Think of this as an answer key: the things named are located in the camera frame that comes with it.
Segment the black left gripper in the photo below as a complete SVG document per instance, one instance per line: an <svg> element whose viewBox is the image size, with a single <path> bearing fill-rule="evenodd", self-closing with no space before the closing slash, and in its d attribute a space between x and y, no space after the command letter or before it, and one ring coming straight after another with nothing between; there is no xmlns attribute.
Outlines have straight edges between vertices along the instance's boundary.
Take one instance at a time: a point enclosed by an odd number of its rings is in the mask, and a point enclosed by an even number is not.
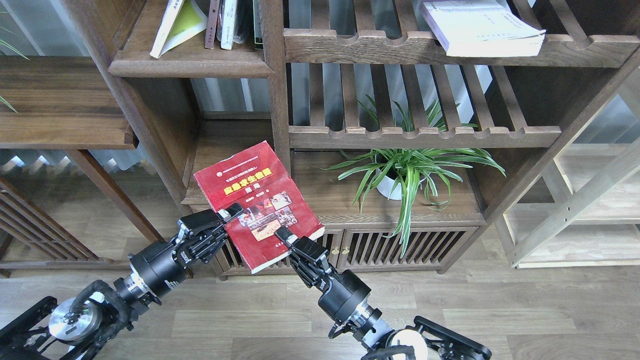
<svg viewBox="0 0 640 360"><path fill-rule="evenodd" d="M174 241L156 241L138 253L128 255L132 273L127 278L127 290L135 299L151 294L166 296L187 278L183 265L196 260L204 264L215 257L227 242L225 225L243 212L239 203L215 212L201 210L177 221L179 231Z"/></svg>

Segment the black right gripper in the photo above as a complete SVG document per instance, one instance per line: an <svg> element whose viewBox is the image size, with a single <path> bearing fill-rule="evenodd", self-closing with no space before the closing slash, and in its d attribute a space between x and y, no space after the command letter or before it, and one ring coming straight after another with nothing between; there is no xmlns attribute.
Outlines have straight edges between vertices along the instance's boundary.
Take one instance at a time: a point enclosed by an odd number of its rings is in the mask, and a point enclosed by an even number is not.
<svg viewBox="0 0 640 360"><path fill-rule="evenodd" d="M329 263L329 250L308 237L299 238L282 226L275 235L289 251L289 260L302 282L322 292L320 308L336 325L363 326L371 316L370 306L362 305L371 289L350 269L338 273Z"/></svg>

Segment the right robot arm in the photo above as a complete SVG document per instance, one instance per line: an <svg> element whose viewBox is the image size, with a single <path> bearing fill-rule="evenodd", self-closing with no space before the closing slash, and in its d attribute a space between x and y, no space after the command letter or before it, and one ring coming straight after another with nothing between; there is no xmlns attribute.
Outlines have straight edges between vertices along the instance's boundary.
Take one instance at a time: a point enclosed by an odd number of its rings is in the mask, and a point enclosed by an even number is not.
<svg viewBox="0 0 640 360"><path fill-rule="evenodd" d="M318 306L334 321L329 338L351 333L366 349L365 360L489 360L492 352L445 326L414 317L413 326L392 328L379 309L368 304L371 289L354 272L338 272L329 251L308 237L281 227L275 235L289 248L290 263L302 282L322 294Z"/></svg>

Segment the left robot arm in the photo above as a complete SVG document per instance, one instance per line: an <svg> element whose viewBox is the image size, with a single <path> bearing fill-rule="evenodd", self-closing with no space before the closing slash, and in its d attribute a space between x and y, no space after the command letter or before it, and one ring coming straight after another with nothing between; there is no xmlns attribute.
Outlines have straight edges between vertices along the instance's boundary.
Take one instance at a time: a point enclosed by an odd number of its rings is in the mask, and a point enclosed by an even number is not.
<svg viewBox="0 0 640 360"><path fill-rule="evenodd" d="M229 235L226 224L243 211L239 203L215 212L202 210L178 220L178 233L130 256L131 274L87 285L78 296L57 303L46 296L1 330L3 360L42 360L48 340L71 346L65 360L91 360L108 340L144 314L150 303L176 289L196 261L210 262Z"/></svg>

